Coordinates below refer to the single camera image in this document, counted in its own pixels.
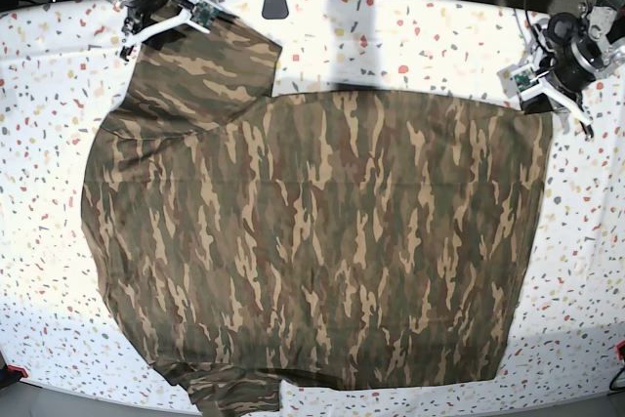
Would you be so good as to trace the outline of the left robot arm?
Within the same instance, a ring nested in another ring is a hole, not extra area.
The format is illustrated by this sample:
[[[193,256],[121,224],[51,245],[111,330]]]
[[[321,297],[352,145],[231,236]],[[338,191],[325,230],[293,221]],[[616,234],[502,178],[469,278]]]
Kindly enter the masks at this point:
[[[522,112],[568,113],[592,139],[582,93],[624,64],[624,0],[582,0],[578,15],[557,13],[543,25],[523,13],[528,56],[510,72]]]

